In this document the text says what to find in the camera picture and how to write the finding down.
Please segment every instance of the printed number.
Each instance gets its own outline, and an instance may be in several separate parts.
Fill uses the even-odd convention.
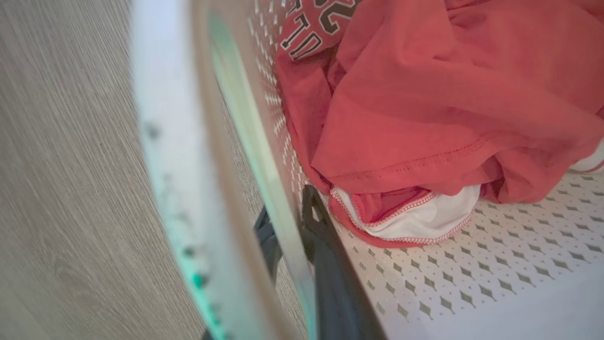
[[[292,57],[293,60],[298,60],[298,59],[302,58],[303,56],[305,56],[305,55],[313,52],[317,48],[319,48],[319,46],[321,46],[322,43],[323,43],[323,41],[321,40],[319,35],[313,31],[300,44],[300,46],[298,46],[295,50],[291,51],[289,53],[289,55]]]
[[[297,12],[300,9],[302,9],[302,0],[296,0],[296,3],[294,4],[294,7],[292,9],[290,9],[289,12],[287,14],[285,14],[285,16],[289,16],[293,12]]]
[[[335,1],[333,4],[329,5],[327,8],[323,10],[321,13],[320,21],[321,26],[323,26],[323,30],[331,35],[334,35],[337,31],[339,31],[339,25],[336,21],[332,20],[332,16],[337,15],[346,19],[352,18],[352,14],[354,14],[356,10],[356,6],[362,0],[353,0],[352,5],[347,5],[340,1]],[[315,6],[320,7],[326,3],[326,0],[315,0]]]
[[[305,30],[308,26],[310,26],[310,24],[308,23],[308,19],[306,19],[306,15],[304,13],[298,15],[295,19],[294,22],[300,22],[301,25],[296,28],[296,30],[290,34],[282,43],[281,46],[283,46],[283,48],[285,48],[286,50],[289,48],[289,44],[292,43],[292,41],[294,41],[294,39],[296,39],[296,37],[298,35],[300,35],[300,33],[302,33],[303,30]]]

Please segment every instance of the stitching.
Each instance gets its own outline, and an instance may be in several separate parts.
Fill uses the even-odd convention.
[[[423,204],[431,201],[435,197],[436,197],[436,193],[434,191],[424,192],[423,195],[421,195],[420,197],[416,198],[415,200],[413,200],[411,202],[407,202],[407,203],[403,204],[402,206],[400,206],[398,209],[396,209],[394,212],[392,212],[387,217],[384,217],[381,220],[376,221],[376,222],[363,223],[363,224],[365,226],[369,227],[369,228],[377,227],[380,224],[382,224],[384,222],[387,222],[387,221],[390,221],[394,217],[397,217],[398,215],[404,213],[405,211],[407,211],[407,210],[409,210],[411,208],[418,207],[420,205],[423,205]]]
[[[352,215],[350,215],[350,212],[348,211],[348,209],[346,209],[346,205],[344,205],[344,202],[342,201],[342,197],[340,197],[340,195],[335,191],[335,189],[332,188],[332,190],[330,191],[330,194],[332,195],[333,198],[335,198],[336,201],[338,201],[338,203],[342,206],[342,208],[344,208],[344,210],[346,211],[346,214],[348,215],[349,220],[355,225],[355,227],[357,227],[357,229],[359,229],[361,232],[369,235],[367,233],[367,231],[365,231],[360,225],[358,225],[352,219]],[[378,239],[384,240],[384,241],[393,241],[393,242],[402,241],[402,242],[411,242],[411,243],[420,243],[420,244],[436,244],[436,243],[445,241],[449,237],[453,236],[453,234],[456,234],[461,228],[465,227],[468,224],[468,222],[470,222],[470,220],[472,219],[472,215],[474,214],[475,207],[476,207],[476,205],[474,205],[474,207],[472,207],[470,214],[466,218],[464,218],[463,221],[459,222],[459,224],[457,224],[455,227],[453,227],[453,229],[449,230],[446,234],[439,236],[437,238],[420,238],[420,237],[382,238],[382,237],[377,237],[377,236],[373,236],[373,235],[369,235],[369,236],[378,238]]]
[[[391,219],[392,217],[394,217],[394,216],[396,216],[396,215],[399,215],[399,214],[400,214],[399,209],[402,209],[402,208],[403,208],[403,207],[405,207],[406,205],[408,205],[408,204],[410,204],[410,203],[413,203],[413,202],[415,202],[415,201],[417,201],[417,200],[420,200],[420,199],[422,199],[424,196],[426,196],[426,195],[428,195],[428,194],[431,194],[431,193],[432,193],[432,191],[423,191],[423,192],[421,192],[420,194],[418,194],[418,195],[416,195],[416,196],[413,196],[413,197],[411,197],[411,198],[408,198],[408,199],[406,199],[405,201],[401,202],[401,206],[400,206],[400,207],[398,207],[398,208],[397,208],[395,211],[391,212],[391,213],[390,213],[389,215],[387,215],[386,217],[382,217],[381,219],[379,219],[379,221],[376,221],[376,222],[369,222],[369,223],[364,223],[364,222],[363,222],[363,224],[364,224],[364,225],[366,225],[366,226],[370,226],[370,227],[372,227],[374,224],[378,224],[378,223],[380,223],[380,221],[386,222],[386,221],[388,221],[389,219]],[[360,204],[360,203],[358,202],[358,198],[356,198],[356,196],[352,196],[352,195],[350,195],[350,200],[352,201],[352,206],[353,206],[353,208],[354,208],[354,209],[356,209],[356,213],[359,215],[359,219],[360,219],[360,220],[361,220],[361,222],[362,222],[361,213],[363,213],[363,212],[364,212],[364,207],[363,207],[363,205],[362,205],[362,204]]]
[[[379,168],[379,169],[356,171],[356,172],[351,172],[349,174],[335,175],[332,178],[360,178],[362,175],[364,175],[363,177],[366,177],[366,176],[371,175],[373,172],[377,172],[377,171],[400,172],[400,171],[408,171],[408,170],[412,170],[412,169],[416,169],[416,168],[421,168],[424,166],[450,162],[450,160],[439,159],[439,160],[433,160],[431,162],[427,161],[426,163],[422,163],[422,164],[418,164],[418,165],[404,166],[405,164],[409,164],[412,162],[420,162],[422,160],[429,160],[429,159],[441,157],[444,155],[453,155],[453,154],[461,153],[462,151],[465,151],[465,153],[462,155],[455,155],[455,156],[464,157],[464,156],[469,155],[472,152],[475,152],[478,149],[482,148],[484,146],[484,144],[486,144],[487,142],[491,141],[494,138],[499,137],[500,135],[503,134],[503,132],[504,131],[497,131],[497,132],[483,135],[483,136],[479,137],[478,139],[476,139],[476,141],[474,141],[473,143],[468,144],[462,148],[459,148],[459,149],[456,149],[453,151],[447,151],[447,152],[444,152],[441,154],[436,154],[436,155],[431,155],[431,156],[427,156],[427,157],[422,157],[419,159],[409,160],[409,161],[405,161],[403,163],[388,165],[388,166],[384,166],[383,168]],[[526,138],[524,136],[516,136],[516,140],[519,140],[519,139],[527,140],[528,138]]]

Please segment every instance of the white laundry basket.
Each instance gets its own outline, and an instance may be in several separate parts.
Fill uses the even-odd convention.
[[[215,339],[290,339],[246,217],[223,99],[316,337],[300,234],[307,183],[274,56],[293,0],[137,0],[132,66],[141,141],[167,235]],[[391,339],[603,339],[604,177],[567,174],[536,204],[480,201],[434,246],[379,249],[337,225]]]

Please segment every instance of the clothing pile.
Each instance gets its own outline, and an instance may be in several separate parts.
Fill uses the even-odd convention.
[[[604,1],[296,0],[278,43],[300,163],[375,246],[603,165]]]

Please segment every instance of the red trim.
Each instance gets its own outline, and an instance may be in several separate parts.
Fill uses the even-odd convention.
[[[603,167],[603,166],[604,166],[604,160],[602,160],[602,161],[600,162],[600,164],[596,165],[596,167],[595,167],[595,168],[593,168],[593,169],[589,169],[589,170],[587,170],[587,171],[577,171],[577,172],[580,172],[580,173],[582,173],[582,174],[590,174],[590,173],[592,173],[592,172],[596,172],[596,171],[598,171],[598,170],[602,169],[602,167]]]
[[[457,233],[461,228],[465,227],[470,219],[472,218],[472,212],[458,225],[456,225],[453,229],[449,230],[446,234],[437,237],[437,238],[417,238],[417,237],[402,237],[396,238],[393,240],[386,240],[383,238],[375,237],[370,235],[365,230],[363,230],[360,226],[358,226],[351,218],[350,212],[345,208],[344,203],[341,201],[341,197],[337,192],[333,189],[331,190],[331,196],[329,199],[329,208],[336,216],[336,218],[340,221],[340,223],[346,227],[350,232],[355,234],[358,238],[363,241],[371,244],[372,246],[380,247],[380,248],[400,248],[400,247],[419,247],[425,246],[427,244],[436,244],[442,241],[445,241],[447,238],[453,236],[453,234]]]
[[[336,198],[336,200],[338,202],[340,202],[340,204],[344,205],[341,202],[341,198],[339,197],[339,194],[336,192],[335,188],[332,188],[330,191],[330,194]],[[414,199],[413,201],[408,201],[407,203],[403,204],[402,206],[398,207],[395,211],[393,211],[390,215],[382,218],[379,221],[376,222],[371,222],[371,223],[364,223],[363,224],[368,227],[368,228],[374,228],[374,227],[378,227],[380,224],[390,221],[392,218],[397,217],[398,215],[404,213],[405,211],[418,207],[422,204],[425,204],[429,201],[431,201],[432,199],[434,199],[434,197],[436,197],[436,193],[434,191],[429,191],[429,192],[424,192],[423,195],[421,195],[420,197],[417,197],[416,199]],[[361,219],[361,215],[358,211],[358,208],[356,207],[356,205],[353,202],[353,205],[355,206],[355,209],[357,209],[356,213],[359,214],[359,219]]]
[[[350,195],[350,200],[352,201],[352,205],[356,209],[356,213],[359,215],[359,219],[363,222],[363,224],[366,225],[367,227],[375,227],[381,223],[388,221],[389,219],[391,219],[393,217],[400,215],[401,212],[414,208],[414,206],[411,206],[411,207],[405,209],[405,207],[407,207],[408,205],[410,205],[418,200],[421,200],[423,197],[426,197],[428,200],[431,200],[432,198],[436,197],[436,193],[433,191],[423,191],[419,195],[416,194],[415,196],[405,200],[404,202],[401,202],[401,206],[398,207],[395,211],[391,212],[389,215],[386,215],[386,216],[380,218],[378,221],[375,221],[375,222],[363,221],[363,217],[362,217],[364,214],[363,205],[360,202],[360,199],[358,198],[358,196]]]

